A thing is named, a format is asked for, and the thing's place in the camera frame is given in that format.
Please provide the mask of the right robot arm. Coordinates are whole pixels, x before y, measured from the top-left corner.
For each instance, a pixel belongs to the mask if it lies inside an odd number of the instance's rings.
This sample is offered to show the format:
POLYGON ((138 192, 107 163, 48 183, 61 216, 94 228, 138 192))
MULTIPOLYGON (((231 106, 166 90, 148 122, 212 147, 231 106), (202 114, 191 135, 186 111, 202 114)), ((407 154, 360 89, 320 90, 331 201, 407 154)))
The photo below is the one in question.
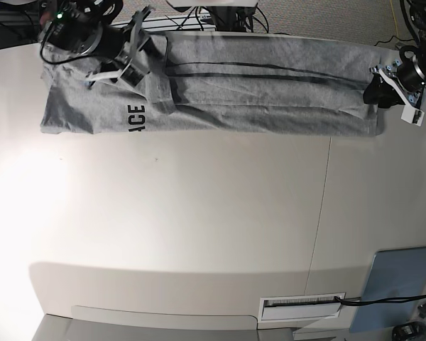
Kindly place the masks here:
POLYGON ((83 59, 99 62, 99 69, 85 76, 85 82, 123 80, 134 88, 150 73, 150 60, 159 60, 151 36, 143 22, 151 13, 146 6, 123 27, 112 23, 123 8, 123 1, 62 1, 42 32, 41 60, 52 66, 83 59))

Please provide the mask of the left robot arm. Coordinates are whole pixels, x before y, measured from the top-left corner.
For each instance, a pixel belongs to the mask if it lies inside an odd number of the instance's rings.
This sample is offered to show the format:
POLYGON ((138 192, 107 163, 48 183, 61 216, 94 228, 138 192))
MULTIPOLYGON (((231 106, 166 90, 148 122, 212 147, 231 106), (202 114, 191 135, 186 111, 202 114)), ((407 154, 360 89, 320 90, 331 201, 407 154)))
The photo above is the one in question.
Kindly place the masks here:
POLYGON ((405 101, 418 109, 426 88, 426 1, 401 1, 400 8, 413 44, 402 44, 390 65, 371 69, 373 79, 363 99, 383 109, 405 101))

